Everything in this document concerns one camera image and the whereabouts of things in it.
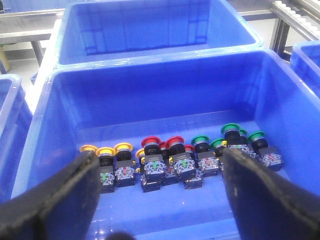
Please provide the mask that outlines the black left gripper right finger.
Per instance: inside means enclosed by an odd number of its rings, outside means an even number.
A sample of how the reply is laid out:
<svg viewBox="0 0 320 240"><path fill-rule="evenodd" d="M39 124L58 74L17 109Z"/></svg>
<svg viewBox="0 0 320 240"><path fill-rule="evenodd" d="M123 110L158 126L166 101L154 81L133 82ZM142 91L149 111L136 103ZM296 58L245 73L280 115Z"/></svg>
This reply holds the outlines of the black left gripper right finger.
<svg viewBox="0 0 320 240"><path fill-rule="evenodd" d="M237 148L223 151L226 195L242 240L318 240L320 198Z"/></svg>

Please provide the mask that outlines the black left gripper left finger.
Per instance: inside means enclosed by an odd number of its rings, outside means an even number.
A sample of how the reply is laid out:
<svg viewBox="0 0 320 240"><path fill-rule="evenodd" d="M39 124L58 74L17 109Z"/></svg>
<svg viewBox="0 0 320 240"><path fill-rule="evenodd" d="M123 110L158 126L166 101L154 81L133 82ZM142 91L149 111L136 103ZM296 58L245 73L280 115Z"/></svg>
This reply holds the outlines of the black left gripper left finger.
<svg viewBox="0 0 320 240"><path fill-rule="evenodd" d="M100 161L84 151L59 172L0 206L2 240L83 240L101 192Z"/></svg>

